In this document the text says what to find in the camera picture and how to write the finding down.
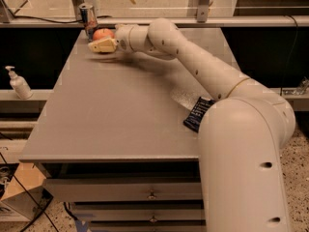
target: metal rail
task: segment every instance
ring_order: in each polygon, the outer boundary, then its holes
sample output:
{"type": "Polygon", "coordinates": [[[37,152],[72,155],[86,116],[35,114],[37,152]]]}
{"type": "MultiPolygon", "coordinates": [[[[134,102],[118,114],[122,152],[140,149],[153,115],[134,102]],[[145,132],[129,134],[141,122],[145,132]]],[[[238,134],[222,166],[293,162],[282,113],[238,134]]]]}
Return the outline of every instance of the metal rail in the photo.
{"type": "MultiPolygon", "coordinates": [[[[309,111],[309,90],[303,95],[291,95],[286,91],[293,91],[295,88],[283,88],[283,98],[293,107],[294,111],[309,111]]],[[[271,88],[272,91],[280,94],[280,88],[271,88]]],[[[42,112],[53,90],[34,90],[34,95],[29,100],[19,99],[13,90],[0,90],[0,112],[2,113],[33,113],[42,112]]],[[[8,125],[10,122],[0,121],[1,125],[8,125]]]]}
{"type": "Polygon", "coordinates": [[[197,21],[205,22],[209,16],[210,0],[199,0],[197,9],[197,21]]]}
{"type": "MultiPolygon", "coordinates": [[[[309,15],[295,15],[299,27],[309,27],[309,15]]],[[[69,22],[74,18],[58,19],[69,22]]],[[[115,28],[116,24],[149,25],[154,18],[99,18],[98,24],[108,28],[115,28]]],[[[205,22],[198,22],[196,18],[171,18],[179,27],[190,28],[222,28],[222,27],[294,27],[295,22],[284,15],[276,16],[233,16],[208,18],[205,22]]],[[[16,18],[10,23],[0,23],[0,28],[84,28],[81,22],[52,23],[39,19],[16,18]]]]}

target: cable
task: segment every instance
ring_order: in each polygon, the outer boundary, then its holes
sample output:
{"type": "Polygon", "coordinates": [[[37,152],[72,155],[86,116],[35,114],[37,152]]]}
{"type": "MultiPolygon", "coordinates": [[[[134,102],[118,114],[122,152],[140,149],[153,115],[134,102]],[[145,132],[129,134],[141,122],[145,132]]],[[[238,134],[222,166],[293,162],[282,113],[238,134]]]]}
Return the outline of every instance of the cable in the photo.
{"type": "Polygon", "coordinates": [[[7,135],[5,135],[4,133],[0,132],[0,135],[6,139],[9,139],[11,141],[13,141],[10,137],[8,137],[7,135]]]}
{"type": "MultiPolygon", "coordinates": [[[[8,164],[7,161],[5,160],[5,158],[3,157],[2,153],[0,152],[0,157],[2,158],[3,162],[5,164],[8,164]]],[[[29,195],[29,197],[35,202],[35,204],[38,206],[39,209],[42,210],[40,204],[37,202],[37,200],[30,194],[30,192],[25,188],[24,185],[22,185],[19,180],[17,179],[17,177],[15,176],[15,174],[13,175],[13,177],[16,179],[16,181],[20,184],[20,186],[25,190],[25,192],[29,195]]],[[[52,220],[50,219],[49,215],[46,212],[43,212],[47,219],[50,221],[51,225],[54,227],[54,229],[59,232],[59,230],[57,229],[57,227],[55,226],[55,224],[52,222],[52,220]]]]}
{"type": "Polygon", "coordinates": [[[295,20],[295,18],[294,18],[292,15],[287,15],[287,17],[290,17],[290,18],[295,22],[296,33],[295,33],[295,37],[294,37],[294,42],[293,42],[293,44],[292,44],[290,53],[289,53],[289,55],[288,55],[288,60],[287,60],[286,66],[285,66],[285,68],[284,68],[284,70],[283,70],[283,73],[282,73],[281,87],[280,87],[280,96],[282,96],[283,85],[284,85],[284,82],[285,82],[285,78],[286,78],[286,74],[287,74],[287,69],[288,69],[288,67],[289,67],[290,60],[291,60],[291,56],[292,56],[292,53],[293,53],[293,51],[294,51],[295,44],[296,44],[297,37],[298,37],[298,23],[297,23],[297,21],[295,20]]]}
{"type": "MultiPolygon", "coordinates": [[[[98,18],[108,18],[112,17],[110,15],[101,15],[98,16],[98,18]]],[[[77,22],[83,22],[81,19],[79,20],[72,20],[72,21],[61,21],[61,20],[53,20],[53,19],[47,19],[47,18],[42,18],[42,17],[35,17],[35,16],[29,16],[29,15],[15,15],[14,18],[28,18],[28,19],[39,19],[47,22],[52,22],[52,23],[60,23],[60,24],[70,24],[70,23],[77,23],[77,22]]]]}
{"type": "Polygon", "coordinates": [[[78,218],[68,209],[66,202],[64,202],[64,208],[65,208],[65,211],[68,213],[68,215],[71,218],[73,218],[74,220],[78,220],[78,218]]]}

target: white bottle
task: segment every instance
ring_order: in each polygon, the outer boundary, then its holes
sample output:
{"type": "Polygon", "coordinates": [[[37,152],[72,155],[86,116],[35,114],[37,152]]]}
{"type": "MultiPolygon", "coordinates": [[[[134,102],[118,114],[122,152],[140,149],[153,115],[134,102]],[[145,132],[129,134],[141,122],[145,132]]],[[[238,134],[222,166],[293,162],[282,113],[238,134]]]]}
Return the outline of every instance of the white bottle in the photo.
{"type": "Polygon", "coordinates": [[[17,95],[21,99],[23,100],[29,99],[33,93],[28,83],[26,82],[25,78],[17,75],[14,71],[12,71],[12,69],[14,69],[13,66],[6,67],[6,70],[9,71],[9,76],[11,78],[10,84],[12,88],[16,91],[17,95]]]}

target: screw hole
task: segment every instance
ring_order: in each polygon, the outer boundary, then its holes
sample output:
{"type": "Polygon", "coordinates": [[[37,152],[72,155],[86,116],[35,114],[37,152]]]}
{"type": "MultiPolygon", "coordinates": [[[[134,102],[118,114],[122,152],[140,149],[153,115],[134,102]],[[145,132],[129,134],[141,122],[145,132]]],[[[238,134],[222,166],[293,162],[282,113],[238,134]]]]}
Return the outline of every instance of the screw hole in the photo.
{"type": "Polygon", "coordinates": [[[272,163],[271,163],[271,162],[263,162],[263,163],[261,164],[261,167],[262,167],[262,168],[269,169],[269,168],[272,167],[272,163]]]}
{"type": "Polygon", "coordinates": [[[155,222],[157,222],[157,219],[155,218],[155,216],[153,216],[153,217],[149,220],[149,222],[155,223],[155,222]]]}
{"type": "Polygon", "coordinates": [[[267,225],[268,227],[274,227],[279,225],[280,221],[281,221],[280,217],[274,217],[267,222],[267,225]]]}

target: floor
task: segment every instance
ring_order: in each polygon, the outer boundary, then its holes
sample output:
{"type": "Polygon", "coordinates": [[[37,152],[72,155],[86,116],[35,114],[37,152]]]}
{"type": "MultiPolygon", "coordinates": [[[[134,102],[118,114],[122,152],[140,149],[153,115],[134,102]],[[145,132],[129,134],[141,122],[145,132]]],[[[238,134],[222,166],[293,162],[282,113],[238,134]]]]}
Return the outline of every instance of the floor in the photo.
{"type": "MultiPolygon", "coordinates": [[[[15,8],[18,8],[18,6],[22,4],[21,0],[18,2],[17,0],[9,1],[13,3],[12,7],[15,8]]],[[[40,1],[42,0],[33,0],[31,6],[28,5],[28,10],[24,10],[20,13],[24,15],[26,12],[31,15],[42,15],[43,8],[49,6],[48,10],[51,15],[73,15],[73,12],[71,11],[71,4],[67,1],[62,1],[58,4],[55,4],[53,2],[54,0],[44,0],[44,5],[42,7],[38,7],[36,4],[40,3],[40,1]]],[[[299,128],[295,130],[295,133],[290,142],[282,150],[281,156],[285,187],[294,232],[309,232],[309,140],[299,128]]],[[[63,203],[57,200],[53,200],[46,212],[54,222],[58,231],[77,231],[75,222],[65,212],[63,203]]],[[[17,232],[20,231],[26,224],[27,222],[0,222],[0,232],[17,232]]],[[[46,216],[42,215],[26,231],[44,232],[56,230],[51,226],[46,216]]]]}

